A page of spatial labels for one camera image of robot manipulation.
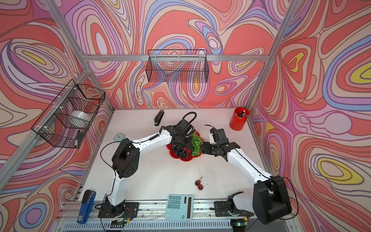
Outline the red cherry pair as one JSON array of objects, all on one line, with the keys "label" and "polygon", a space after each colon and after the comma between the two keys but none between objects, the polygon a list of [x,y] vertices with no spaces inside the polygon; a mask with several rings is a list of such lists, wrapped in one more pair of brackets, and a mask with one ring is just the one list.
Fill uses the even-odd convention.
[{"label": "red cherry pair", "polygon": [[195,181],[195,185],[199,190],[203,190],[203,185],[202,185],[202,178],[200,177],[198,180]]},{"label": "red cherry pair", "polygon": [[191,150],[191,149],[183,148],[183,151],[184,151],[184,153],[187,154],[187,155],[191,155],[191,154],[192,154],[192,150]]}]

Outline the black fake grape bunch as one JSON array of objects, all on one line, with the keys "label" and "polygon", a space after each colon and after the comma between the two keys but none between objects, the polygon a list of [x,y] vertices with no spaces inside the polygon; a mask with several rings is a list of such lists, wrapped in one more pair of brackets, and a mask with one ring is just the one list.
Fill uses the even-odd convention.
[{"label": "black fake grape bunch", "polygon": [[180,145],[172,144],[171,155],[182,160],[188,159],[188,155],[184,153],[183,148]]}]

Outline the green fake grape bunch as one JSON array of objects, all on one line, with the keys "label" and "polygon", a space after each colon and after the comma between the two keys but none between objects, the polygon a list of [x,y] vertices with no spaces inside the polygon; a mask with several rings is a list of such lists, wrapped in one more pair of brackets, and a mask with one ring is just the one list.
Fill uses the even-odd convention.
[{"label": "green fake grape bunch", "polygon": [[202,154],[201,146],[203,145],[203,140],[196,132],[191,135],[191,138],[191,145],[193,147],[191,155],[193,157],[198,157]]}]

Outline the red flower-shaped fruit bowl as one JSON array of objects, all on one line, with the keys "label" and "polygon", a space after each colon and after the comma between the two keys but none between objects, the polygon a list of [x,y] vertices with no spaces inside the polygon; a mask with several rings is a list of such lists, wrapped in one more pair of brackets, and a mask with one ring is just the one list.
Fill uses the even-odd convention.
[{"label": "red flower-shaped fruit bowl", "polygon": [[185,145],[169,144],[166,147],[172,158],[188,162],[202,155],[201,146],[203,142],[204,140],[200,137],[199,132],[196,131],[186,138]]}]

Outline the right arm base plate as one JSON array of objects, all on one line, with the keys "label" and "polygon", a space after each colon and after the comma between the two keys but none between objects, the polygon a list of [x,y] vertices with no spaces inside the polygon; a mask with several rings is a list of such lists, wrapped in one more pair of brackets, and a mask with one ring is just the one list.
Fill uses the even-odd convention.
[{"label": "right arm base plate", "polygon": [[254,213],[244,210],[239,210],[232,200],[215,201],[214,206],[210,210],[215,212],[217,217],[252,217]]}]

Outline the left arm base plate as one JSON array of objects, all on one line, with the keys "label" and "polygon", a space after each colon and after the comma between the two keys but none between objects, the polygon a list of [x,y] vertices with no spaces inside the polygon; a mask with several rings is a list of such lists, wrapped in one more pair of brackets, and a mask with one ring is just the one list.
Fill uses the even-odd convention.
[{"label": "left arm base plate", "polygon": [[138,215],[139,203],[123,202],[117,206],[113,206],[107,201],[96,208],[99,210],[98,218],[133,219]]}]

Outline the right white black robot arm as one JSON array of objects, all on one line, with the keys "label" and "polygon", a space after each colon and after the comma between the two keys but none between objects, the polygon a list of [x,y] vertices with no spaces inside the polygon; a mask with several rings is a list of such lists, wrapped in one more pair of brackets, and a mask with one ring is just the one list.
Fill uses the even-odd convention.
[{"label": "right white black robot arm", "polygon": [[227,210],[231,214],[250,212],[266,225],[292,213],[284,179],[272,176],[255,164],[236,142],[229,141],[223,129],[210,129],[210,141],[203,143],[202,153],[222,157],[253,185],[251,197],[242,191],[228,196]]}]

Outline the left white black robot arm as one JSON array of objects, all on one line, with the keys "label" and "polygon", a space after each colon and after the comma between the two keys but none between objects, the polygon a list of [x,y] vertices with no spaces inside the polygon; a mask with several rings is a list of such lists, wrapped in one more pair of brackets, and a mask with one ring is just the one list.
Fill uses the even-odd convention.
[{"label": "left white black robot arm", "polygon": [[194,150],[191,142],[192,135],[196,132],[191,123],[196,117],[196,112],[189,112],[177,124],[162,126],[159,132],[153,135],[133,141],[124,139],[119,142],[112,157],[113,186],[111,192],[104,197],[100,207],[100,218],[106,216],[117,218],[123,215],[128,180],[138,170],[141,155],[169,145],[178,158],[191,157]]}]

